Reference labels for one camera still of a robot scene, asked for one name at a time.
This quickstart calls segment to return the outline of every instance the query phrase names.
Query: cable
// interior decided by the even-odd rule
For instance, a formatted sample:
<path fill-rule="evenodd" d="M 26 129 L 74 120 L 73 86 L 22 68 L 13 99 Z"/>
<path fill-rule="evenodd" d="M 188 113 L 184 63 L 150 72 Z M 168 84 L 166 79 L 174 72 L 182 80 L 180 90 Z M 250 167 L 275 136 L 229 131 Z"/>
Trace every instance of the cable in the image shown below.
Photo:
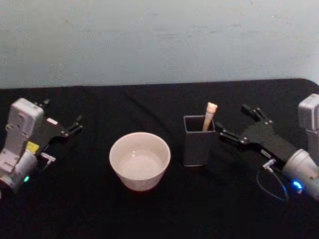
<path fill-rule="evenodd" d="M 267 189 L 265 189 L 265 188 L 261 185 L 261 183 L 259 182 L 259 175 L 260 175 L 261 170 L 258 170 L 257 175 L 256 175 L 256 181 L 257 181 L 257 183 L 258 183 L 258 186 L 259 186 L 264 192 L 266 192 L 267 194 L 273 196 L 274 198 L 277 198 L 277 199 L 279 199 L 280 201 L 283 201 L 283 202 L 288 202 L 288 200 L 289 200 L 288 192 L 287 192 L 285 186 L 283 185 L 282 181 L 281 181 L 280 178 L 274 173 L 274 171 L 272 171 L 272 170 L 271 170 L 271 171 L 268 170 L 268 171 L 269 171 L 272 175 L 274 175 L 275 178 L 277 179 L 277 181 L 280 183 L 281 187 L 282 187 L 283 190 L 284 190 L 285 198 L 282 198 L 282 197 L 279 197 L 279 196 L 273 194 L 272 192 L 268 191 Z"/>
<path fill-rule="evenodd" d="M 40 170 L 39 173 L 42 173 L 50 164 L 51 164 L 51 161 L 48 161 L 46 165 Z"/>

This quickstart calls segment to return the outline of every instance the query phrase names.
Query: white wall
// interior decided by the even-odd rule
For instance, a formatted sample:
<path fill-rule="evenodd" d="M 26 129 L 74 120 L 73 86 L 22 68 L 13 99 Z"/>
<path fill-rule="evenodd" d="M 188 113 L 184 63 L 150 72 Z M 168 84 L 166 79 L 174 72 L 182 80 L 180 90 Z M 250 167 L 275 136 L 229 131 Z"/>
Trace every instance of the white wall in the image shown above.
<path fill-rule="evenodd" d="M 319 1 L 1 0 L 0 88 L 302 77 Z"/>

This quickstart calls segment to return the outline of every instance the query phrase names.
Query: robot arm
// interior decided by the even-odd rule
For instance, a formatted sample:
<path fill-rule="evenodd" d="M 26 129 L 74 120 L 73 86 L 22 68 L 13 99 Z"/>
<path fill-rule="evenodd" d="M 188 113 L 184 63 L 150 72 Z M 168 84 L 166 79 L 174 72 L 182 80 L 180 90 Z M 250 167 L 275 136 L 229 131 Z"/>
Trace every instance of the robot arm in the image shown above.
<path fill-rule="evenodd" d="M 299 125 L 308 135 L 308 151 L 319 165 L 319 95 L 312 94 L 298 107 Z"/>
<path fill-rule="evenodd" d="M 20 99 L 11 105 L 6 142 L 0 154 L 0 198 L 3 194 L 18 191 L 39 166 L 39 156 L 47 160 L 47 166 L 55 161 L 54 157 L 44 153 L 50 143 L 68 139 L 83 127 L 80 124 L 82 116 L 69 128 L 45 118 L 43 109 L 48 103 L 49 100 L 33 104 Z"/>
<path fill-rule="evenodd" d="M 260 152 L 281 169 L 286 178 L 296 183 L 314 199 L 319 200 L 319 169 L 309 154 L 303 149 L 297 150 L 278 136 L 273 130 L 273 121 L 261 109 L 252 109 L 243 105 L 242 112 L 254 118 L 256 122 L 248 126 L 241 135 L 228 131 L 217 122 L 215 126 L 221 139 L 236 145 L 241 150 L 250 149 Z"/>

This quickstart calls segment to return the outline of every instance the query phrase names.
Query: table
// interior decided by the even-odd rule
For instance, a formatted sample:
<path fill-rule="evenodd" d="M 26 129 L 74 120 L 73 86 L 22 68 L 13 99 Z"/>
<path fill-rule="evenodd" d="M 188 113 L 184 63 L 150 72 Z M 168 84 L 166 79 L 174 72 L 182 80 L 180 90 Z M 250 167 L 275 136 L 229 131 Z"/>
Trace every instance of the table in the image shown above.
<path fill-rule="evenodd" d="M 0 237 L 318 238 L 318 202 L 294 194 L 288 181 L 288 203 L 266 195 L 255 180 L 266 161 L 259 154 L 221 142 L 206 167 L 181 164 L 183 116 L 204 114 L 208 101 L 219 106 L 215 120 L 236 132 L 253 122 L 241 105 L 260 107 L 279 135 L 306 150 L 297 108 L 311 93 L 319 87 L 304 79 L 0 90 L 3 128 L 19 97 L 51 98 L 46 115 L 65 126 L 84 117 L 79 135 L 48 148 L 56 162 L 1 202 Z M 125 188 L 108 162 L 112 144 L 136 131 L 162 137 L 172 154 L 164 177 L 146 193 Z M 1 145 L 4 139 L 1 130 Z"/>

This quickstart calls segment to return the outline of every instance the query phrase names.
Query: blue led light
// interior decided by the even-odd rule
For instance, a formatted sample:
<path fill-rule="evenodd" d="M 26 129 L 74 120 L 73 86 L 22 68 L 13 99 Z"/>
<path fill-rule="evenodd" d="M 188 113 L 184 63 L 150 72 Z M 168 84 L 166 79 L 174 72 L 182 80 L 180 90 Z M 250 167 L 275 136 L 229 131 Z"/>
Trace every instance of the blue led light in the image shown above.
<path fill-rule="evenodd" d="M 298 189 L 302 189 L 303 187 L 301 186 L 301 184 L 297 181 L 294 181 L 293 184 L 298 188 Z"/>
<path fill-rule="evenodd" d="M 26 176 L 25 178 L 24 178 L 24 182 L 26 183 L 27 181 L 29 181 L 29 176 Z"/>

